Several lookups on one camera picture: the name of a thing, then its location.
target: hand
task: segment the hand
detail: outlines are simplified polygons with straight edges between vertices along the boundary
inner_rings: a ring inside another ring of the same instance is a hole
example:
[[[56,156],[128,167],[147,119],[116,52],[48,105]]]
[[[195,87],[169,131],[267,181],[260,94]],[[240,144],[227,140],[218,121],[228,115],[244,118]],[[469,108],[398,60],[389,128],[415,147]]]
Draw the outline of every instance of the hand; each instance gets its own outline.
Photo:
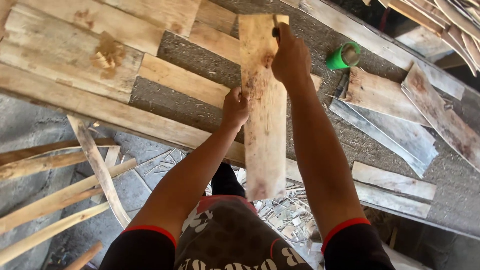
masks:
[[[223,118],[220,126],[234,128],[240,131],[241,126],[248,120],[249,96],[242,95],[241,87],[235,87],[225,96],[223,101]]]
[[[311,80],[310,68],[312,59],[310,50],[303,39],[295,37],[286,23],[279,23],[280,44],[272,62],[272,72],[275,79],[282,82],[287,91],[300,89]]]

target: green cup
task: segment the green cup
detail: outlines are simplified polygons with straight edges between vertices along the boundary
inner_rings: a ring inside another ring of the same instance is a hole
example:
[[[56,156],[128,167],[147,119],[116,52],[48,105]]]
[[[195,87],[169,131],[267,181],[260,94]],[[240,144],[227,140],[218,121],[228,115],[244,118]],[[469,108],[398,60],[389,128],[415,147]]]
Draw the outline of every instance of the green cup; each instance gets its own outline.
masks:
[[[356,42],[347,42],[337,48],[326,59],[331,70],[356,66],[360,61],[360,46]]]

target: green container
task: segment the green container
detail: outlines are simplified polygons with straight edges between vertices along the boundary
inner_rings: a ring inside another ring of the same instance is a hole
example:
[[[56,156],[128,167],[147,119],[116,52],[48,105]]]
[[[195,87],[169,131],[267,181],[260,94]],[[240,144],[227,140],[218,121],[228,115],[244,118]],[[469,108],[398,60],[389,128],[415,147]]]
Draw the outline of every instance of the green container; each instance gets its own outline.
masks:
[[[345,57],[344,48],[353,50],[353,58],[350,54],[350,61],[348,62]],[[327,67],[331,70],[348,68],[356,66],[360,60],[360,46],[356,42],[347,42],[341,47],[337,48],[332,54],[330,54],[326,59]]]

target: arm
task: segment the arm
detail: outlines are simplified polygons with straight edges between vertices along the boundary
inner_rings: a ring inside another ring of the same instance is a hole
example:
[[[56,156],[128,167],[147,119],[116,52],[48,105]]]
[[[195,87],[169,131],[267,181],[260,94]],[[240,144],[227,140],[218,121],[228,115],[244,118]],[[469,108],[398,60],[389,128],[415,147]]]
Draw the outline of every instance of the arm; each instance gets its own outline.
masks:
[[[157,226],[178,242],[183,222],[197,205],[248,116],[248,97],[241,96],[240,87],[232,89],[225,96],[220,128],[162,178],[127,228]]]
[[[279,27],[281,40],[272,70],[290,96],[295,155],[310,208],[325,239],[336,225],[365,215],[345,153],[316,95],[310,51],[287,24]]]

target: forearm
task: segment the forearm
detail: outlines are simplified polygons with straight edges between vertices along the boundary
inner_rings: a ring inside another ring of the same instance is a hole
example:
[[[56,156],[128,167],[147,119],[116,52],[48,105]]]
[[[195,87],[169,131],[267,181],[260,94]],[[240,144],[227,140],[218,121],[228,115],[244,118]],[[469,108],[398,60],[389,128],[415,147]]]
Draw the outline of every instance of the forearm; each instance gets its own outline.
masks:
[[[295,155],[323,237],[338,223],[363,217],[350,167],[311,79],[288,89]]]
[[[221,125],[197,149],[176,164],[157,184],[129,227],[155,225],[178,239],[181,233],[178,223],[183,223],[198,203],[237,132],[237,127]]]

